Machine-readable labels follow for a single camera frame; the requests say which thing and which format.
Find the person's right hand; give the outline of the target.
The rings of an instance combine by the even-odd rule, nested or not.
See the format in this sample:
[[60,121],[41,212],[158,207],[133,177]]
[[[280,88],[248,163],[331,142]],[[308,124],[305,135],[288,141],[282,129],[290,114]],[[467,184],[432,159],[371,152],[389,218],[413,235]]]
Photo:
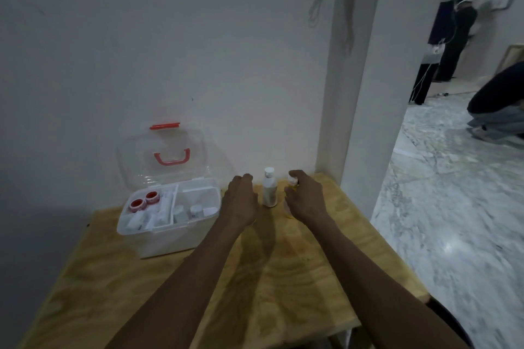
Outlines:
[[306,173],[300,178],[300,188],[295,193],[291,213],[306,227],[316,227],[329,218],[323,187]]

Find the person's left hand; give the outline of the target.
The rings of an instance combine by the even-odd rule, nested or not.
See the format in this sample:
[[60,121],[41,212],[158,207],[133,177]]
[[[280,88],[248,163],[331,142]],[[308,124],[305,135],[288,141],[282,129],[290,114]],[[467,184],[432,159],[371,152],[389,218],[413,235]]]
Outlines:
[[232,189],[232,181],[228,184],[222,200],[220,215],[228,223],[243,230],[254,223],[258,210],[258,194],[253,189],[239,187]]

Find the small clear bottle white cap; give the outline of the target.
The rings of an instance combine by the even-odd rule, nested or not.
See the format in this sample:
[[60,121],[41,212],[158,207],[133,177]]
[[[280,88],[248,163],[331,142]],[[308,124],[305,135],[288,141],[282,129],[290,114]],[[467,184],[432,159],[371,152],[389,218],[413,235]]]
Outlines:
[[[293,191],[296,191],[298,188],[298,184],[299,184],[298,178],[293,177],[292,175],[289,174],[287,177],[287,187],[289,187]],[[294,219],[294,216],[292,215],[289,205],[287,203],[287,200],[285,200],[284,206],[285,206],[286,217],[289,219]]]

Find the person's right forearm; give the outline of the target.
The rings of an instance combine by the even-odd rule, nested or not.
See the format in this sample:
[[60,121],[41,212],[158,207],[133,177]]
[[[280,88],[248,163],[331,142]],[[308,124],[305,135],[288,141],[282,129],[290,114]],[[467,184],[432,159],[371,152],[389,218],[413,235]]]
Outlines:
[[438,313],[365,255],[327,214],[301,215],[376,349],[471,349]]

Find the person's left forearm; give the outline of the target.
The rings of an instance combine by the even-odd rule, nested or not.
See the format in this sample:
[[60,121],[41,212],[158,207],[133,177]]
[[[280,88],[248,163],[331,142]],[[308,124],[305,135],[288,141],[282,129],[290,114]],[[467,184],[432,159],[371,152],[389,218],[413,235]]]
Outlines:
[[230,251],[256,217],[218,217],[200,245],[104,349],[189,349]]

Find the white plastic bottle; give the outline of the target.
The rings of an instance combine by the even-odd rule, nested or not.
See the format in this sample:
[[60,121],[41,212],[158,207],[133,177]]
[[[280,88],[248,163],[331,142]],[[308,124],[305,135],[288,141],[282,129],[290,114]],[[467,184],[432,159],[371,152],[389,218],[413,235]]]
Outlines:
[[273,167],[266,167],[264,169],[263,178],[263,205],[265,207],[275,207],[278,203],[277,198],[278,182],[275,178],[275,170]]

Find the white tray insert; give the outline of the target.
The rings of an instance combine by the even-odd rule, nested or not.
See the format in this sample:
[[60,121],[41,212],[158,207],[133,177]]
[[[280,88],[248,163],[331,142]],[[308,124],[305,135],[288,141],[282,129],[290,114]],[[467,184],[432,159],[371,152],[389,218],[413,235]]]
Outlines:
[[[174,205],[175,195],[177,194],[179,185],[169,184],[156,187],[150,187],[141,189],[134,192],[126,201],[124,208],[121,212],[120,218],[117,224],[117,232],[121,235],[132,235],[140,234],[149,231],[158,231],[162,228],[173,225],[172,208]],[[138,212],[147,212],[150,215],[150,221],[148,227],[140,232],[129,232],[126,230],[126,225],[133,214],[128,210],[129,204],[135,199],[145,199],[145,195],[148,192],[157,191],[161,194],[160,201],[156,204],[148,205],[145,209]]]

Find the white gauze roll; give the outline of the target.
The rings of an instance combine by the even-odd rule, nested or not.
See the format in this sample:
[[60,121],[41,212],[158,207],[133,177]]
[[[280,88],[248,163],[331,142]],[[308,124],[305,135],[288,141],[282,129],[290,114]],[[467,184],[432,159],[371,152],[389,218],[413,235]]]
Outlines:
[[137,212],[132,215],[126,225],[126,230],[129,232],[140,232],[148,227],[150,215],[147,212]]

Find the wooden frame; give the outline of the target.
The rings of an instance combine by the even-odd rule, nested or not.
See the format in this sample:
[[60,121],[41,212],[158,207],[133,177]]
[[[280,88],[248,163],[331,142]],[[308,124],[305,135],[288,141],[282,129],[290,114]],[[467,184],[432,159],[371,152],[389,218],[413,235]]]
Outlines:
[[524,61],[524,43],[509,45],[497,66],[495,75],[521,61]]

